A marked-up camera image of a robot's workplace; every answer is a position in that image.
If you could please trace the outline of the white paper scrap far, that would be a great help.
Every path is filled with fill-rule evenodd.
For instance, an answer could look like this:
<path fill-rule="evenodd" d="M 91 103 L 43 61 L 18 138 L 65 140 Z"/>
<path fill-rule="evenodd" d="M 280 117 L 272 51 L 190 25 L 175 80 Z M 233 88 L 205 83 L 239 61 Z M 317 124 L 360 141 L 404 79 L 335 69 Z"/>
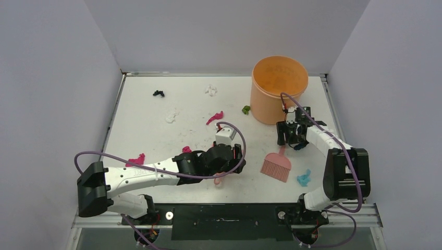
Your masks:
<path fill-rule="evenodd" d="M 214 97 L 217 94 L 217 87 L 209 84 L 204 91 L 205 94 L 208 94 L 210 97 Z"/>

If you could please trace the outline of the small magenta paper scrap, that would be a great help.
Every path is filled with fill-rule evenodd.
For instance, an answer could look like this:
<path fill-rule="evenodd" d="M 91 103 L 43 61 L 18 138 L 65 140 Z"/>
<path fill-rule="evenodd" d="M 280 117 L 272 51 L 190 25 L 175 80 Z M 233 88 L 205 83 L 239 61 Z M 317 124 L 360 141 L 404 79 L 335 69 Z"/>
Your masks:
<path fill-rule="evenodd" d="M 189 146 L 185 146 L 185 147 L 182 148 L 182 152 L 183 153 L 191 153 L 192 150 L 191 150 L 191 148 Z"/>

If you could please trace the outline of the magenta paper scrap centre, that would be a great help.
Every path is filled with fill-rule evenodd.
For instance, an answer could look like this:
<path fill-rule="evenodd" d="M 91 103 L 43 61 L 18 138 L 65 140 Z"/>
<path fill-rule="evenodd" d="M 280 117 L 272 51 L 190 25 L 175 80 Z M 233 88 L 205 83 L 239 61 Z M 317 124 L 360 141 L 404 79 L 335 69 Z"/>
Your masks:
<path fill-rule="evenodd" d="M 215 121 L 215 120 L 221 120 L 224 117 L 224 112 L 220 111 L 217 112 L 216 114 L 214 114 L 213 116 L 211 116 L 208 121 L 206 122 L 206 125 L 208 126 L 211 122 Z"/>

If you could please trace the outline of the pink plastic dustpan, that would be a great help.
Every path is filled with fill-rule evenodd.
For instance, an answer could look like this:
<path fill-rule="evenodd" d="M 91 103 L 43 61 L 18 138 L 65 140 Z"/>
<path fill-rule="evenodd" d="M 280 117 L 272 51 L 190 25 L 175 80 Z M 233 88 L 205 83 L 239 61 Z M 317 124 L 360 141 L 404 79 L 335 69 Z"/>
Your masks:
<path fill-rule="evenodd" d="M 224 178 L 224 172 L 221 172 L 221 173 L 216 173 L 215 175 L 214 175 L 214 185 L 215 186 L 218 186 L 218 185 L 220 185 L 221 183 L 222 183 L 222 181 L 223 181 L 223 178 Z"/>

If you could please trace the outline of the pink plastic hand brush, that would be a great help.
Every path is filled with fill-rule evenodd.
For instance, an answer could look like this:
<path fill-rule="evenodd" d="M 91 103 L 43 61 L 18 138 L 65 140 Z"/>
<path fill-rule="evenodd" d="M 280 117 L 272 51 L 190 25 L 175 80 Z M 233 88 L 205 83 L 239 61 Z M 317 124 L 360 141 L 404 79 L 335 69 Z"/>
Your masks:
<path fill-rule="evenodd" d="M 265 156 L 260 173 L 286 183 L 292 168 L 291 161 L 285 156 L 285 146 L 278 153 Z"/>

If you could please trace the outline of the cyan paper scrap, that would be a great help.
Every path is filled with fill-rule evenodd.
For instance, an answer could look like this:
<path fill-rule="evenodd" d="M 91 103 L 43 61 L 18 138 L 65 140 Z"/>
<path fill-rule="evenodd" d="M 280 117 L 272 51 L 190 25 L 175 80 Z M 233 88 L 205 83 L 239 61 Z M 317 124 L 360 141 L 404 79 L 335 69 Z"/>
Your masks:
<path fill-rule="evenodd" d="M 302 175 L 297 176 L 297 182 L 302 186 L 302 187 L 307 187 L 308 184 L 311 182 L 311 170 L 307 169 L 306 172 Z"/>

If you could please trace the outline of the dark blue paper scrap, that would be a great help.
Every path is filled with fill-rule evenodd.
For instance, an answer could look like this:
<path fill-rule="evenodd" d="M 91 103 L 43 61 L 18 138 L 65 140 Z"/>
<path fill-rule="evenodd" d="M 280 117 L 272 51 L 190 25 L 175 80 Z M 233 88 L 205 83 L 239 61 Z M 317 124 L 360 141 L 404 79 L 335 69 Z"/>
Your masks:
<path fill-rule="evenodd" d="M 299 150 L 305 148 L 307 145 L 308 145 L 308 142 L 299 143 L 299 144 L 295 145 L 295 146 L 293 147 L 293 149 L 294 149 L 295 151 L 299 151 Z"/>

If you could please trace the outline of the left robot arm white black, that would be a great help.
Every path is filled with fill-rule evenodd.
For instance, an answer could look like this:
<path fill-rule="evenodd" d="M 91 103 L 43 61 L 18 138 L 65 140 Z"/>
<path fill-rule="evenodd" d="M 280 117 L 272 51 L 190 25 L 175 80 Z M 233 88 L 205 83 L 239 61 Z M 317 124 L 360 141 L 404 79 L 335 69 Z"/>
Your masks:
<path fill-rule="evenodd" d="M 91 163 L 77 179 L 78 215 L 95 217 L 106 211 L 125 214 L 149 224 L 155 219 L 155 205 L 149 195 L 132 191 L 159 185 L 179 186 L 241 173 L 246 165 L 241 145 L 218 144 L 208 151 L 192 151 L 152 164 L 122 160 L 123 167 Z"/>

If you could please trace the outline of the white paper scrap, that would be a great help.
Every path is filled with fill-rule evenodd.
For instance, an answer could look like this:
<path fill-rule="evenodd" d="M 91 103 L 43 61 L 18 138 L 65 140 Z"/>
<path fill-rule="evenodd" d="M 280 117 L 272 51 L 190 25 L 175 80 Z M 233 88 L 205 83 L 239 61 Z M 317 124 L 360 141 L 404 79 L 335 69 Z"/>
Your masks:
<path fill-rule="evenodd" d="M 176 121 L 176 117 L 177 117 L 179 114 L 180 114 L 180 112 L 179 112 L 178 110 L 176 110 L 176 109 L 171 110 L 171 111 L 167 114 L 167 116 L 166 116 L 166 118 L 165 118 L 165 121 L 166 121 L 168 124 L 172 124 L 172 123 L 174 123 L 174 122 Z"/>
<path fill-rule="evenodd" d="M 210 97 L 214 97 L 217 94 L 217 87 L 209 84 L 204 91 L 205 94 L 208 94 Z"/>

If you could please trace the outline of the green paper scrap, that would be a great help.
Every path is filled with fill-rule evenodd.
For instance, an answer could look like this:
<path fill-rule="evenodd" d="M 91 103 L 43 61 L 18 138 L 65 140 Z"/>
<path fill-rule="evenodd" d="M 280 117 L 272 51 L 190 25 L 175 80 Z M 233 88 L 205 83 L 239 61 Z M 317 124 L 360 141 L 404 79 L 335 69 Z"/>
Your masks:
<path fill-rule="evenodd" d="M 245 105 L 243 108 L 242 108 L 242 113 L 244 114 L 244 115 L 248 115 L 249 114 L 249 112 L 250 112 L 250 110 L 251 110 L 251 107 L 250 106 L 248 106 L 248 105 Z"/>

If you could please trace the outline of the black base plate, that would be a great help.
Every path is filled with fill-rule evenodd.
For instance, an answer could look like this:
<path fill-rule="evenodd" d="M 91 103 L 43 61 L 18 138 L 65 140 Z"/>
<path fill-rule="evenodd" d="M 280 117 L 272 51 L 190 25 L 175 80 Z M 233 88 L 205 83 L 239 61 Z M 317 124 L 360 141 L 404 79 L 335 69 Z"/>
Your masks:
<path fill-rule="evenodd" d="M 307 211 L 300 203 L 156 204 L 155 212 L 121 221 L 171 229 L 173 241 L 292 241 L 310 237 L 329 220 L 324 212 Z"/>

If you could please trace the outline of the magenta paper scrap left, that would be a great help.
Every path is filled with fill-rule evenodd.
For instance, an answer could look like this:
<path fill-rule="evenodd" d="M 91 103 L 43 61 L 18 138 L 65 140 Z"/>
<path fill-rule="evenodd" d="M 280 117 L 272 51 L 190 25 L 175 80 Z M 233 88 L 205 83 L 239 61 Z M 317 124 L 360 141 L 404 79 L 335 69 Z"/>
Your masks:
<path fill-rule="evenodd" d="M 139 156 L 137 158 L 128 159 L 128 162 L 135 163 L 138 165 L 143 165 L 144 161 L 145 161 L 145 154 L 144 153 L 139 154 Z"/>

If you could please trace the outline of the white paper scrap left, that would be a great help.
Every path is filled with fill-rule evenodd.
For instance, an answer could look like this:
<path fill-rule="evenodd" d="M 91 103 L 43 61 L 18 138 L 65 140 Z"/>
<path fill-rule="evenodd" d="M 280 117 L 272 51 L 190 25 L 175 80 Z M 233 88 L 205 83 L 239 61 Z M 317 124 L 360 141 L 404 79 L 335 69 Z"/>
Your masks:
<path fill-rule="evenodd" d="M 172 124 L 172 123 L 174 123 L 174 122 L 176 121 L 176 117 L 177 117 L 179 114 L 180 114 L 180 112 L 179 112 L 178 110 L 176 110 L 176 109 L 171 110 L 171 111 L 167 114 L 167 116 L 166 116 L 166 118 L 165 118 L 165 121 L 166 121 L 168 124 Z"/>

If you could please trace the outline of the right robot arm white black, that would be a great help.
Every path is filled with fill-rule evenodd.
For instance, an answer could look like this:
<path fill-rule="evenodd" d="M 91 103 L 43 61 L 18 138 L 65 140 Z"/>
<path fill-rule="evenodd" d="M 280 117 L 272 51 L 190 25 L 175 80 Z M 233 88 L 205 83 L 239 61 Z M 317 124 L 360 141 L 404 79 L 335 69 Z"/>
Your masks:
<path fill-rule="evenodd" d="M 313 145 L 326 158 L 322 184 L 300 195 L 296 219 L 300 223 L 311 222 L 334 206 L 357 213 L 371 191 L 367 150 L 345 143 L 326 123 L 314 120 L 310 107 L 290 107 L 284 112 L 285 119 L 276 123 L 277 144 L 294 150 Z"/>

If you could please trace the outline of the black paper scrap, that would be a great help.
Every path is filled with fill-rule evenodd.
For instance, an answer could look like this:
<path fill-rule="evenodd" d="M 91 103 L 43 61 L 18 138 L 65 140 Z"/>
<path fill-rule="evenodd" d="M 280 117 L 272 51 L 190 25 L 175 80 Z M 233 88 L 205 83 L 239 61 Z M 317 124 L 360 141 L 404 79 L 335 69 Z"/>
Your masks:
<path fill-rule="evenodd" d="M 152 95 L 153 96 L 165 97 L 164 91 L 161 91 L 161 90 L 156 90 Z"/>

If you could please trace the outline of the orange plastic bucket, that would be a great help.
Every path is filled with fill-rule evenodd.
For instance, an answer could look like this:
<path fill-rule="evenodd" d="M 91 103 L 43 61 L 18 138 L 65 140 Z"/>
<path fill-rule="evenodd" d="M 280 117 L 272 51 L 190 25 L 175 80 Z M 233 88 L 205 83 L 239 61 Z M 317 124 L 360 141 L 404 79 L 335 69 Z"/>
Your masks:
<path fill-rule="evenodd" d="M 308 87 L 309 76 L 305 67 L 286 56 L 261 59 L 252 73 L 250 107 L 252 116 L 263 124 L 275 125 L 284 120 L 283 104 L 294 102 L 280 94 L 287 93 L 296 100 Z"/>

